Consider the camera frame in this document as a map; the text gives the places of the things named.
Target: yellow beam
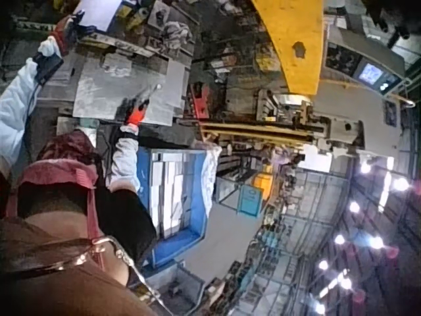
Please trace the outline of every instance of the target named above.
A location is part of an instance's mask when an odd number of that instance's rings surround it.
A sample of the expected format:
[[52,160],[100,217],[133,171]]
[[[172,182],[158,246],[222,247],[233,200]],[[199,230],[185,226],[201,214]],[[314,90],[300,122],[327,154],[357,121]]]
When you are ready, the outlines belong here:
[[[316,95],[323,56],[323,0],[252,2],[272,39],[289,92]],[[304,58],[297,56],[299,42]]]
[[285,144],[289,145],[291,147],[300,146],[303,144],[310,144],[310,142],[306,142],[304,140],[296,140],[294,138],[285,138],[285,137],[279,137],[279,136],[268,136],[264,134],[254,134],[252,132],[240,132],[235,130],[218,130],[209,128],[206,126],[202,127],[203,133],[214,133],[214,134],[221,134],[221,135],[233,135],[233,136],[242,136],[242,137],[248,137],[248,138],[258,138],[262,140],[266,140],[268,142],[276,142],[277,144]]
[[250,124],[227,124],[227,123],[212,123],[212,122],[200,122],[200,126],[208,126],[208,127],[215,127],[215,128],[240,128],[244,130],[250,131],[257,131],[257,132],[277,132],[277,133],[287,133],[291,135],[298,135],[298,136],[308,136],[309,132],[304,132],[300,130],[290,130],[287,128],[279,128],[276,126],[261,126],[261,125],[250,125]]

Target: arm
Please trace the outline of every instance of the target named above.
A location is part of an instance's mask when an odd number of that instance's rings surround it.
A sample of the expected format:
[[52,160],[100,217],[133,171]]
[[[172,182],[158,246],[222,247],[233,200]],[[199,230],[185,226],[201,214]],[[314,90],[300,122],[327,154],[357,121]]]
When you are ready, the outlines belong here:
[[159,89],[161,85],[149,86],[135,97],[123,100],[122,109],[126,111],[125,125],[120,127],[123,137],[116,144],[111,174],[107,176],[107,187],[111,192],[129,190],[136,194],[140,190],[136,167],[138,126],[145,118],[149,98]]
[[[46,57],[61,55],[53,36],[43,41],[38,51]],[[29,58],[0,97],[0,172],[5,177],[18,159],[26,119],[35,108],[40,90],[36,74],[37,64]]]
[[[52,65],[52,59],[48,57],[54,54],[59,58],[67,55],[78,38],[95,30],[93,26],[79,28],[83,16],[84,12],[80,11],[62,19],[51,36],[41,43],[38,54],[34,59],[29,58],[26,61],[0,97],[0,172],[5,177],[8,177],[11,167],[18,159],[26,119],[34,110],[41,84],[60,66],[60,63]],[[42,78],[37,77],[39,69],[48,70],[40,72],[39,77]]]
[[120,127],[123,137],[116,144],[116,151],[112,155],[111,173],[107,177],[107,187],[111,192],[129,190],[137,193],[140,182],[137,178],[137,149],[136,140],[139,128],[128,124]]

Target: blue container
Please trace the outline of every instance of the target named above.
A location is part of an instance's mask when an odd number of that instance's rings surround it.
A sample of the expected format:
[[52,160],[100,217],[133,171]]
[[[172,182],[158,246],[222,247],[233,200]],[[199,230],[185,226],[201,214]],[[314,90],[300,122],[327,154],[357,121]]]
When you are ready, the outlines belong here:
[[207,226],[207,215],[201,190],[201,173],[206,157],[205,151],[189,149],[146,149],[140,147],[137,154],[137,177],[141,184],[141,190],[137,194],[141,202],[144,204],[152,218],[154,219],[154,216],[156,218],[157,215],[152,214],[152,212],[156,211],[151,210],[151,187],[153,185],[152,170],[153,163],[160,162],[159,159],[162,159],[165,154],[180,154],[184,155],[184,157],[189,155],[191,158],[191,165],[188,167],[188,177],[191,184],[189,184],[188,190],[183,189],[184,191],[182,192],[183,196],[189,201],[189,220],[177,233],[158,241],[148,259],[154,269],[168,263],[202,240],[205,237]]

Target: glove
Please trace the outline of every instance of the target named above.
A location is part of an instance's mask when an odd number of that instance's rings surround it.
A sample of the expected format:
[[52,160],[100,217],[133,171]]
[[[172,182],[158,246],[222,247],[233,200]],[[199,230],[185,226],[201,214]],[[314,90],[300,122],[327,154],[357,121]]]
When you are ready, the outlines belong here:
[[124,118],[124,124],[132,124],[139,126],[146,115],[147,106],[149,105],[149,99],[146,99],[139,105],[139,99],[137,97],[132,99],[124,99],[120,106],[121,114]]
[[65,17],[55,26],[54,31],[51,32],[50,35],[55,38],[62,57],[68,55],[68,52],[78,40],[96,31],[96,27],[94,26],[83,27],[79,25],[84,15],[84,11],[79,11],[74,15]]
[[135,108],[132,111],[132,114],[129,115],[126,124],[133,124],[136,126],[139,126],[140,123],[143,121],[146,115],[146,108],[147,106],[144,106],[142,110],[139,110],[138,108]]

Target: cable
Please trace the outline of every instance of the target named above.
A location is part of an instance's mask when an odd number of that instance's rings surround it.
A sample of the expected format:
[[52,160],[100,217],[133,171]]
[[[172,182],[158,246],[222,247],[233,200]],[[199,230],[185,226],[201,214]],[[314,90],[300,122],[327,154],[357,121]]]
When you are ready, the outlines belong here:
[[[29,125],[29,121],[30,121],[29,120],[30,109],[31,109],[32,105],[35,102],[35,95],[36,95],[37,90],[38,90],[39,87],[40,87],[40,84],[37,84],[36,87],[35,87],[35,89],[34,89],[34,91],[32,92],[31,98],[29,99],[29,102],[28,102],[28,108],[26,109],[26,116],[25,116],[26,117],[26,119],[25,119],[25,131],[28,130],[28,125]],[[26,140],[27,139],[25,138],[25,135],[24,135],[24,137],[23,137],[23,146],[24,146],[24,149],[26,150],[26,154],[28,155],[29,163],[32,163],[33,161],[32,161],[31,151],[30,151],[28,142]]]

